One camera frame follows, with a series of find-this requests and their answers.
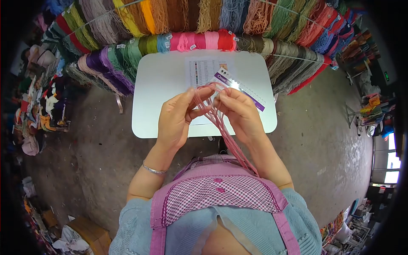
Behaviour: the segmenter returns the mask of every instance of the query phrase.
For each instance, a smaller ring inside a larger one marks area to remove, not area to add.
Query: woman's left hand
[[[188,136],[188,127],[191,121],[198,116],[204,115],[206,110],[195,109],[193,102],[195,90],[190,87],[186,92],[179,94],[162,106],[159,117],[159,131],[157,142],[160,147],[168,151],[177,152],[185,143]],[[211,88],[202,88],[198,91],[200,98],[204,101],[213,95]]]

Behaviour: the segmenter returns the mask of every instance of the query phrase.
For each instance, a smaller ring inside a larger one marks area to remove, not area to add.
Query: woman's right hand
[[[215,106],[219,106],[220,102],[222,104],[219,110],[228,117],[239,141],[247,147],[251,147],[254,142],[269,140],[266,137],[258,110],[248,96],[236,89],[226,88],[216,96]]]

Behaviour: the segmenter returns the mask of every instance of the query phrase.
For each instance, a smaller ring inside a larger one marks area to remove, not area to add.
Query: paper sheet
[[[211,78],[221,68],[225,68],[232,74],[235,74],[234,60],[232,57],[186,57],[184,59],[186,88],[198,88],[210,82]],[[200,116],[194,119],[190,125],[211,124],[205,117]]]

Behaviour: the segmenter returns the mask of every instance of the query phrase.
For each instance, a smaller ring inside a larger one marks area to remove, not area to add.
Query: gingham fabric
[[[278,211],[268,187],[249,175],[186,179],[171,188],[165,201],[163,224],[166,226],[189,211],[213,205],[248,207],[268,213]]]

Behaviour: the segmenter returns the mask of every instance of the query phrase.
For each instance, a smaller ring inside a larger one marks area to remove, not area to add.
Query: hand
[[[195,90],[190,87],[187,92],[179,94],[165,102],[159,117],[159,132],[157,143],[166,150],[177,152],[187,140],[188,127],[191,121],[207,113],[210,106],[204,110],[192,110]],[[211,88],[202,88],[198,91],[201,100],[206,100],[213,95]]]
[[[253,142],[269,140],[262,126],[261,118],[253,101],[233,88],[222,90],[214,100],[215,106],[229,119],[238,140],[250,147]]]

